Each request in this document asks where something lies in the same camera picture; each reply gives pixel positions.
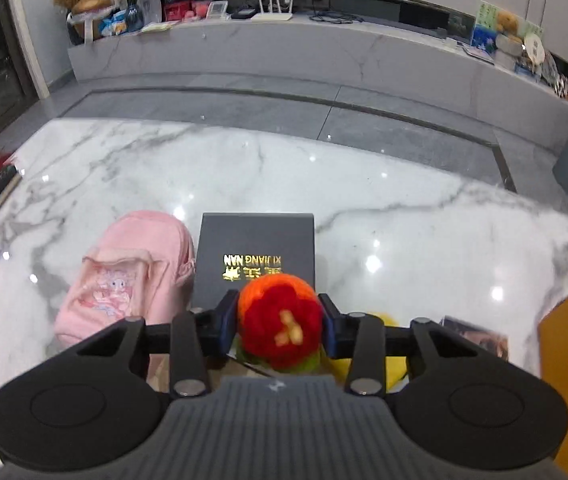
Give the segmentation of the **red crochet flower toy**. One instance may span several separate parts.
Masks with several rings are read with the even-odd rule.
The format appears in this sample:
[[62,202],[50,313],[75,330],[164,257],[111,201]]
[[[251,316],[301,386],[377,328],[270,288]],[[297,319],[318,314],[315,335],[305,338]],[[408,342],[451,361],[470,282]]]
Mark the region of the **red crochet flower toy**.
[[323,314],[301,278],[272,274],[248,283],[237,304],[241,359],[280,373],[305,373],[320,361]]

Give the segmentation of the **dark grey gift box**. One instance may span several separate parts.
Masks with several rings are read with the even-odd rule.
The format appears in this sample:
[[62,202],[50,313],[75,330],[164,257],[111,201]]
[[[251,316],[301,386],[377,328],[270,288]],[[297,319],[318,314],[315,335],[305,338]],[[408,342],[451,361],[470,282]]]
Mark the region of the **dark grey gift box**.
[[229,290],[278,273],[315,284],[312,214],[203,214],[192,308],[211,310]]

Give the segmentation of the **yellow tape measure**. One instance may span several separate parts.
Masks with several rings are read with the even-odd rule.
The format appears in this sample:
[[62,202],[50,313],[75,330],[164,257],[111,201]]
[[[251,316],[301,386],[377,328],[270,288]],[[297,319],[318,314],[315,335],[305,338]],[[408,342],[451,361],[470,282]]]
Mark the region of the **yellow tape measure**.
[[388,314],[342,313],[339,359],[322,346],[322,370],[331,373],[347,392],[382,396],[406,376],[409,331]]

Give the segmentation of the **pink mini backpack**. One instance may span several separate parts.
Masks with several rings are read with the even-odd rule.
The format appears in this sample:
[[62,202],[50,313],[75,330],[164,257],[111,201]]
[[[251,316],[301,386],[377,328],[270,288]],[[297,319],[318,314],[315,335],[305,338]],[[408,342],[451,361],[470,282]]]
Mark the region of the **pink mini backpack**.
[[55,334],[70,347],[130,316],[168,323],[186,310],[194,276],[194,243],[185,224],[164,212],[130,212],[83,257]]

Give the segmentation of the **purple card deck box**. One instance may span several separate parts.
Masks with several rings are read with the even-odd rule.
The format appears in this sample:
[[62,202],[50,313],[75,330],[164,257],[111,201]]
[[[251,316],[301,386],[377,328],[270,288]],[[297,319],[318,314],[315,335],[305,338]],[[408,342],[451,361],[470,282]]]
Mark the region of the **purple card deck box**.
[[497,356],[503,361],[510,360],[510,352],[508,352],[508,337],[494,330],[470,324],[451,316],[441,318],[440,324],[448,330],[452,330],[455,334],[460,335],[466,340],[477,344],[493,356]]

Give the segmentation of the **marble tv console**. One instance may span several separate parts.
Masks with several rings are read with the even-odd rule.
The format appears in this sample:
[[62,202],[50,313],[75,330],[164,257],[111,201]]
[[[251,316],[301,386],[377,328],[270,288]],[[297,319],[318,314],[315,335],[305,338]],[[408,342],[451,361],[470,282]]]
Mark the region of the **marble tv console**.
[[134,32],[68,50],[76,79],[212,73],[341,84],[401,96],[559,152],[568,102],[466,54],[455,41],[373,23],[212,20]]

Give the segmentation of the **white wifi router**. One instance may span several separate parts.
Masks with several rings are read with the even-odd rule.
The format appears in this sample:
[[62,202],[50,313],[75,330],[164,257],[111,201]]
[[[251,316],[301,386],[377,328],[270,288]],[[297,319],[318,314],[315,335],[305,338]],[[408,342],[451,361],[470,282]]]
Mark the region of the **white wifi router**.
[[295,0],[258,0],[258,9],[251,18],[255,22],[288,22],[293,18]]

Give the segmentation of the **round paper fan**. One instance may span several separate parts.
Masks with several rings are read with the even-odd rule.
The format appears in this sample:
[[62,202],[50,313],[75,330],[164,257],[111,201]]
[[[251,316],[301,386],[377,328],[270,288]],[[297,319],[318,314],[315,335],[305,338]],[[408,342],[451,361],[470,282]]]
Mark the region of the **round paper fan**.
[[540,66],[546,59],[546,49],[543,47],[541,38],[530,32],[524,37],[524,51],[532,66]]

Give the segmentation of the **brown teddy bear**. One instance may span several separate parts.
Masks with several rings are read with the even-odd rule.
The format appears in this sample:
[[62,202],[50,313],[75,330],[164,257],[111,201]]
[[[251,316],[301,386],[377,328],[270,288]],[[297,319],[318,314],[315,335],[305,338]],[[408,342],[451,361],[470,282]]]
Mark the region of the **brown teddy bear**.
[[519,19],[510,11],[499,10],[496,14],[496,31],[506,36],[517,36]]

